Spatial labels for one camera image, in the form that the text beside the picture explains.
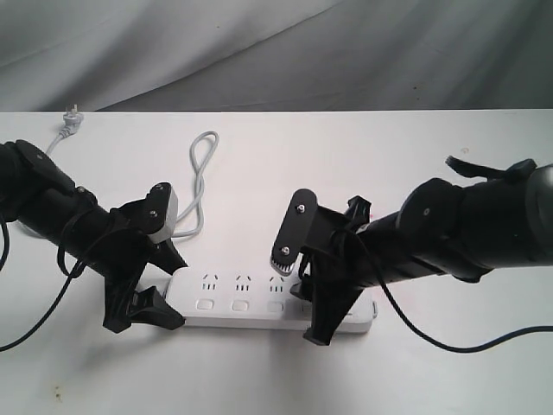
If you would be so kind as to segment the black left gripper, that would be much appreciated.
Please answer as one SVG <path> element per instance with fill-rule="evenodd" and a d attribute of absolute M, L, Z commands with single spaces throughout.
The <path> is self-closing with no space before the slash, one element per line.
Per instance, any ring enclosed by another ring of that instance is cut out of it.
<path fill-rule="evenodd" d="M 155 286 L 135 292 L 147 263 L 168 275 L 188 267 L 171 239 L 156 245 L 151 242 L 143 230 L 143 213 L 143 201 L 113 208 L 111 225 L 101 244 L 108 271 L 103 326 L 113 333 L 126 330 L 132 323 L 168 330 L 185 324 L 185 317 L 165 301 Z"/>

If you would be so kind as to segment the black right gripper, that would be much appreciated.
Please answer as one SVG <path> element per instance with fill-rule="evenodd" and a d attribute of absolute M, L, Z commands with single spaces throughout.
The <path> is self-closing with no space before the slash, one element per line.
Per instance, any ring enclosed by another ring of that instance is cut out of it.
<path fill-rule="evenodd" d="M 361 196 L 347 202 L 345 212 L 318 203 L 315 220 L 289 292 L 312 303 L 311 325 L 303 338 L 314 345 L 329 345 L 363 290 L 375 285 L 376 268 L 359 231 L 370 223 L 372 204 Z"/>

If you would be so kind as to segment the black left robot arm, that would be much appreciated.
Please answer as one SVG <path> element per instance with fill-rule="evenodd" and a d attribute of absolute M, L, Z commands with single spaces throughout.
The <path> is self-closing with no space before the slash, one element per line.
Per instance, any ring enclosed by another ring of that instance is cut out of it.
<path fill-rule="evenodd" d="M 167 274 L 186 267 L 172 241 L 178 200 L 168 182 L 144 198 L 103 209 L 33 144 L 1 146 L 1 216 L 19 221 L 57 246 L 60 270 L 76 279 L 86 267 L 105 280 L 103 325 L 120 333 L 133 323 L 178 329 L 185 318 L 156 287 L 137 290 L 147 265 Z"/>

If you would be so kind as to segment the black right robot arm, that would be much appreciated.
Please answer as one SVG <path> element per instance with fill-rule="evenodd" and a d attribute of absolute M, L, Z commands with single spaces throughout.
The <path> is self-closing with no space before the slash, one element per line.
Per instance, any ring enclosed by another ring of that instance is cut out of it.
<path fill-rule="evenodd" d="M 393 214 L 370 220 L 369 202 L 354 197 L 345 212 L 308 206 L 295 224 L 302 254 L 293 292 L 312 305 L 305 338 L 327 346 L 367 288 L 449 275 L 469 284 L 504 268 L 552 263 L 552 168 L 533 160 L 500 170 L 449 157 L 474 184 L 430 179 Z"/>

